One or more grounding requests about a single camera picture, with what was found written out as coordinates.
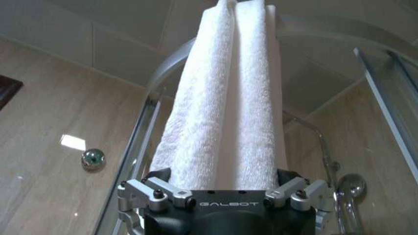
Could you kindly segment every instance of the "bolt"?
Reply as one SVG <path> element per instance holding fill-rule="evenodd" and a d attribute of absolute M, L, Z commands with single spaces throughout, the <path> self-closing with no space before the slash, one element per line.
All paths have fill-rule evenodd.
<path fill-rule="evenodd" d="M 165 193 L 163 193 L 163 191 L 161 189 L 154 190 L 154 197 L 157 199 L 162 199 L 165 197 Z"/>
<path fill-rule="evenodd" d="M 306 196 L 305 190 L 298 190 L 298 191 L 297 191 L 297 196 L 298 196 L 299 198 L 302 198 L 302 199 L 306 199 L 308 196 Z"/>
<path fill-rule="evenodd" d="M 194 209 L 195 206 L 197 206 L 197 199 L 194 199 L 193 197 L 190 197 L 190 198 L 186 200 L 186 209 L 187 209 L 187 210 L 191 210 L 191 209 Z"/>
<path fill-rule="evenodd" d="M 266 208 L 273 208 L 274 207 L 274 201 L 269 198 L 263 199 L 263 205 Z"/>

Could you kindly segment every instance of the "white towel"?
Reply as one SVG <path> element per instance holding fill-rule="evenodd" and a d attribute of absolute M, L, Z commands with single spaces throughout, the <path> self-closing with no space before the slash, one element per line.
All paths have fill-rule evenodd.
<path fill-rule="evenodd" d="M 274 15 L 263 0 L 219 0 L 205 11 L 151 164 L 171 168 L 179 188 L 277 186 L 285 143 Z"/>

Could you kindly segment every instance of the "ceiling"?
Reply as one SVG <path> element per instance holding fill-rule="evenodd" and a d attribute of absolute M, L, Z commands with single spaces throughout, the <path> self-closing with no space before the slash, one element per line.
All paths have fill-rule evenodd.
<path fill-rule="evenodd" d="M 84 66 L 145 86 L 167 55 L 195 37 L 214 0 L 3 0 L 0 33 Z M 266 0 L 279 13 L 365 21 L 418 42 L 409 0 Z M 316 37 L 281 41 L 283 106 L 312 113 L 358 79 L 350 43 Z M 169 82 L 174 94 L 178 71 Z"/>

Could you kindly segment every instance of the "metal clamp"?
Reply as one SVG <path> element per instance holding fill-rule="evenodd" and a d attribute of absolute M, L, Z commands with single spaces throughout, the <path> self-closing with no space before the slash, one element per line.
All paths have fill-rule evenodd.
<path fill-rule="evenodd" d="M 138 180 L 129 180 L 118 186 L 118 205 L 122 212 L 146 206 L 151 211 L 161 212 L 166 210 L 167 203 L 167 194 L 154 190 Z"/>
<path fill-rule="evenodd" d="M 170 201 L 178 208 L 193 209 L 197 205 L 197 199 L 193 198 L 190 190 L 177 188 L 166 181 L 157 177 L 151 177 L 146 181 L 146 185 L 154 189 L 159 189 L 169 195 Z"/>
<path fill-rule="evenodd" d="M 306 187 L 306 180 L 301 177 L 295 177 L 291 181 L 283 184 L 277 189 L 266 191 L 266 197 L 263 204 L 269 208 L 279 208 L 286 205 L 286 200 L 291 194 Z"/>
<path fill-rule="evenodd" d="M 325 212 L 334 210 L 334 189 L 329 188 L 325 180 L 316 180 L 305 190 L 291 195 L 291 207 L 298 211 L 308 211 L 312 207 Z"/>

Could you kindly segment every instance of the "bathroom wall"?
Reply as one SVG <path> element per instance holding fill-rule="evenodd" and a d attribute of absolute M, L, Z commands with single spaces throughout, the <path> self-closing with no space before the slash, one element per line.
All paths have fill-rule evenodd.
<path fill-rule="evenodd" d="M 6 39 L 0 74 L 24 87 L 0 111 L 0 235 L 91 234 L 145 89 Z M 63 134 L 106 154 L 87 173 Z"/>
<path fill-rule="evenodd" d="M 358 173 L 366 179 L 368 193 L 358 206 L 366 234 L 418 234 L 417 182 L 366 81 L 308 121 L 324 131 L 332 157 L 341 163 L 337 176 Z M 306 178 L 325 179 L 317 135 L 290 123 L 285 139 L 290 169 Z"/>

